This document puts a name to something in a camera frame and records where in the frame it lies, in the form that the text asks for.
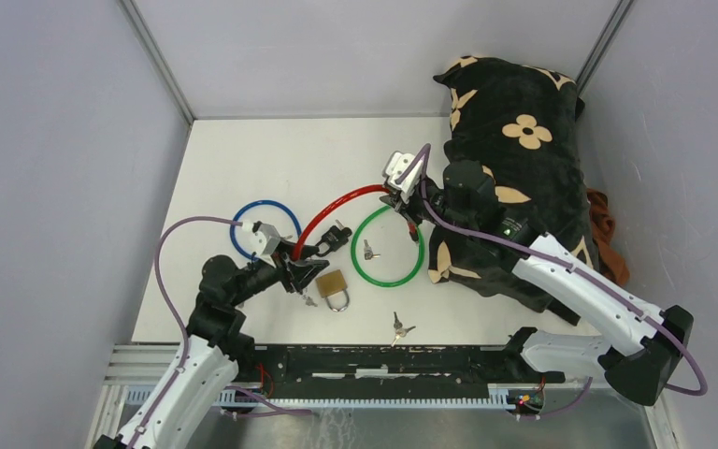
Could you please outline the green cable lock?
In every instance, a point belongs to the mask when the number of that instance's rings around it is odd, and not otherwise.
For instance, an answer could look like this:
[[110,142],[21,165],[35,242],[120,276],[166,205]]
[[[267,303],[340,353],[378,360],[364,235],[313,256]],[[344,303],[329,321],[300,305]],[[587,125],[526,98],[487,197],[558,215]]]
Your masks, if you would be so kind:
[[360,238],[362,237],[362,233],[364,232],[365,228],[368,227],[373,221],[375,221],[377,218],[379,218],[383,213],[387,211],[391,211],[392,208],[389,206],[383,206],[374,212],[370,213],[362,223],[358,225],[355,232],[352,235],[351,240],[351,262],[352,266],[355,270],[355,272],[365,281],[368,282],[371,285],[380,287],[380,288],[396,288],[402,285],[407,284],[408,282],[412,281],[415,276],[418,274],[419,270],[424,265],[425,255],[426,255],[426,249],[424,244],[424,237],[423,234],[418,226],[410,227],[410,230],[414,230],[414,242],[417,244],[418,248],[418,254],[416,262],[413,266],[413,268],[407,273],[405,276],[398,280],[394,281],[382,281],[378,280],[376,278],[373,278],[369,274],[367,274],[364,269],[361,267],[360,262],[357,257],[357,248]]

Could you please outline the black padlock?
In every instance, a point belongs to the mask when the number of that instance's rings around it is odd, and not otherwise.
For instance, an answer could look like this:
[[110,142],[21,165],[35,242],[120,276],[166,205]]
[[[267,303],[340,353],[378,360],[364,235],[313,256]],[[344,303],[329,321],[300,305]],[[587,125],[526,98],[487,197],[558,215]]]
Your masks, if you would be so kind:
[[326,257],[338,251],[351,241],[352,234],[353,231],[349,227],[343,225],[339,220],[336,220],[316,243],[318,249],[316,255]]

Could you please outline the brass padlock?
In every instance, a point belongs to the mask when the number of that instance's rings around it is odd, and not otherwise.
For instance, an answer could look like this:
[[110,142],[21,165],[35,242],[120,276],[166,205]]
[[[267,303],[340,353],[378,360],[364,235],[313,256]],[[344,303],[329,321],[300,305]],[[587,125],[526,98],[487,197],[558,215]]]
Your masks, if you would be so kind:
[[[316,280],[316,287],[326,306],[334,312],[343,312],[350,307],[351,299],[347,291],[347,283],[341,270],[330,271]],[[333,302],[332,297],[343,297],[340,304]]]

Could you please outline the silver keys of green lock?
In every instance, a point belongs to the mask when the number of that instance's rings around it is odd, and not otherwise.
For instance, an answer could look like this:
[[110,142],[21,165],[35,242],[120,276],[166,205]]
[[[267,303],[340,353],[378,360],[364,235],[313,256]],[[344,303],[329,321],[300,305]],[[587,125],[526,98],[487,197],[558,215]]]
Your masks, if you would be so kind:
[[381,255],[379,253],[376,253],[371,245],[369,244],[369,241],[367,239],[364,240],[363,243],[363,257],[365,260],[373,260],[376,258],[379,258]]

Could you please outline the red cable lock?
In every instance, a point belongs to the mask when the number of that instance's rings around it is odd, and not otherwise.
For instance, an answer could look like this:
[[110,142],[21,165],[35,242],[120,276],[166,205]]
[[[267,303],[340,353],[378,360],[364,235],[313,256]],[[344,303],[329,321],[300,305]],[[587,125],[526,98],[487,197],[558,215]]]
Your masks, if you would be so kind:
[[326,217],[328,217],[332,212],[339,209],[346,203],[353,201],[354,199],[365,196],[373,193],[384,193],[387,194],[389,190],[384,187],[381,184],[370,184],[367,186],[359,187],[357,189],[354,189],[347,194],[340,196],[339,198],[335,199],[331,203],[329,203],[326,207],[324,207],[318,214],[316,214],[313,219],[308,223],[308,225],[304,228],[302,235],[299,237],[298,241],[296,242],[296,250],[299,252],[302,247],[305,245],[309,235],[315,230],[315,228],[320,224],[321,221],[323,221]]

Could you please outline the blue cable lock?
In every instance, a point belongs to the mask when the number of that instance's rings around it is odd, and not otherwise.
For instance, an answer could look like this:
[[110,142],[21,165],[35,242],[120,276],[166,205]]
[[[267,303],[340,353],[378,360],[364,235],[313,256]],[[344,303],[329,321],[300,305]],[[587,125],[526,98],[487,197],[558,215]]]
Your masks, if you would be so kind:
[[[257,208],[257,207],[263,207],[263,206],[269,206],[269,207],[273,207],[273,208],[283,211],[291,219],[291,221],[294,225],[294,229],[296,231],[296,235],[298,237],[300,237],[302,235],[303,229],[302,229],[302,226],[301,226],[297,216],[295,215],[295,213],[290,208],[288,208],[286,205],[280,203],[279,201],[272,200],[272,199],[260,199],[260,200],[255,200],[255,201],[252,201],[252,202],[246,204],[245,206],[243,206],[236,212],[236,214],[233,217],[233,221],[237,222],[247,211]],[[238,253],[240,255],[244,256],[245,258],[247,258],[248,260],[251,260],[251,261],[255,259],[255,257],[251,253],[248,253],[246,250],[244,250],[238,243],[237,237],[236,237],[236,229],[234,227],[230,228],[229,237],[230,237],[230,240],[231,240],[233,246],[235,247],[235,249],[238,251]]]

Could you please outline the silver keys of brass padlock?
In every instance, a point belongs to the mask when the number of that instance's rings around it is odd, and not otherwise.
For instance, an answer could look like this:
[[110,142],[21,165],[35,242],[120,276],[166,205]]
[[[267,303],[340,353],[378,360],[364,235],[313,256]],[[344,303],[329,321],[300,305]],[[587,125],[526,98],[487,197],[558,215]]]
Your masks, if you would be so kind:
[[394,323],[393,328],[395,330],[394,339],[391,342],[391,347],[395,347],[403,338],[405,338],[416,326],[405,327],[400,321],[397,312],[394,312]]

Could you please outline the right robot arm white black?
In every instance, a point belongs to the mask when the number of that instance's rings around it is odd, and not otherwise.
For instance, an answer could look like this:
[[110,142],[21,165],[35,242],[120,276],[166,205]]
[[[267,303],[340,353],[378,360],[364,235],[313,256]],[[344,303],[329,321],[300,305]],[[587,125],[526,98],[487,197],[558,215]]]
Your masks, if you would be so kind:
[[505,374],[525,382],[537,372],[603,377],[621,396],[653,406],[663,391],[688,394],[669,379],[682,360],[698,364],[687,343],[693,315],[662,309],[589,268],[558,239],[502,203],[489,170],[459,161],[432,185],[423,155],[396,152],[383,170],[386,202],[414,223],[423,220],[466,237],[514,277],[552,296],[598,331],[598,336],[529,333],[502,357]]

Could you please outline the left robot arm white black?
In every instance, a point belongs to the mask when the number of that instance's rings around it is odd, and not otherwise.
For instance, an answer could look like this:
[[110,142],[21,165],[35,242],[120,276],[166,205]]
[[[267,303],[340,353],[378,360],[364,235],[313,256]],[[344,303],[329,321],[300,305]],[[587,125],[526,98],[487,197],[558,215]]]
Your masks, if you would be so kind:
[[223,254],[202,267],[194,311],[173,361],[138,412],[97,448],[184,448],[221,392],[250,378],[257,359],[253,337],[242,333],[237,305],[281,284],[300,293],[326,268],[322,259],[293,261],[284,244],[269,260],[239,267]]

